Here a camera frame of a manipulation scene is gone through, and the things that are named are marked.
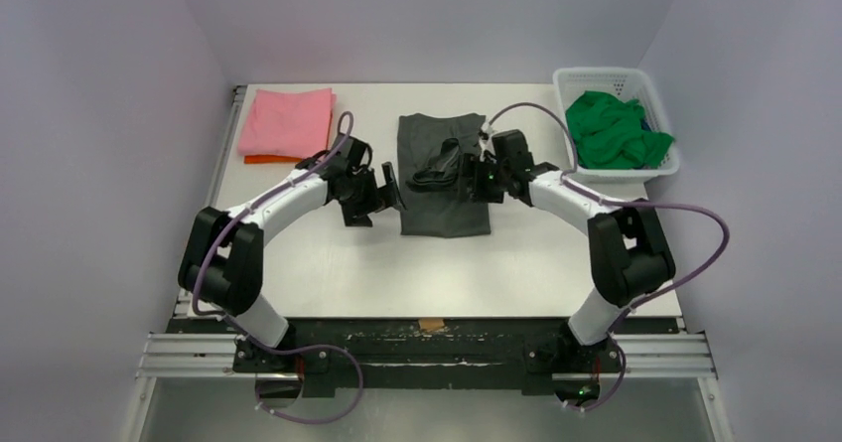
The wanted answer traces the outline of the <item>dark grey t shirt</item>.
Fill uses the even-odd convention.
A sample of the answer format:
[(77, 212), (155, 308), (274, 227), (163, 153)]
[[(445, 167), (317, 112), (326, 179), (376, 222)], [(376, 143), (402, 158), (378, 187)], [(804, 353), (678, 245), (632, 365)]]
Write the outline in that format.
[(479, 151), (483, 115), (434, 117), (422, 113), (398, 118), (398, 183), (405, 210), (403, 236), (440, 238), (491, 234), (489, 207), (458, 196), (459, 164)]

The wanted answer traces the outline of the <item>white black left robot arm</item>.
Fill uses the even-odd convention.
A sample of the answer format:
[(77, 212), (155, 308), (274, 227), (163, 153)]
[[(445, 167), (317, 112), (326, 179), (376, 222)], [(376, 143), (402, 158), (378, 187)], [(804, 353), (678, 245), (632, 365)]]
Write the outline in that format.
[(193, 306), (205, 302), (209, 316), (226, 321), (257, 348), (270, 370), (289, 368), (296, 356), (329, 353), (333, 346), (299, 347), (293, 326), (263, 293), (267, 243), (289, 225), (332, 202), (347, 227), (370, 227), (371, 215), (402, 211), (392, 163), (381, 165), (379, 184), (369, 144), (341, 134), (329, 150), (299, 162), (278, 185), (227, 210), (206, 207), (193, 222), (177, 275)]

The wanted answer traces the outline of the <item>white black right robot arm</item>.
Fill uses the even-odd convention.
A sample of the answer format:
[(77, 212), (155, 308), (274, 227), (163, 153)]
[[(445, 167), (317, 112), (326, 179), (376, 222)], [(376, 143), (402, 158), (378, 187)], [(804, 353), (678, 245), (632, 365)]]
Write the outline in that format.
[(537, 163), (525, 136), (504, 131), (491, 150), (458, 160), (457, 192), (469, 202), (500, 204), (505, 197), (547, 212), (588, 239), (593, 288), (561, 326), (553, 363), (583, 368), (606, 348), (612, 327), (632, 304), (653, 294), (676, 272), (656, 210), (648, 201), (619, 201), (577, 185), (570, 171)]

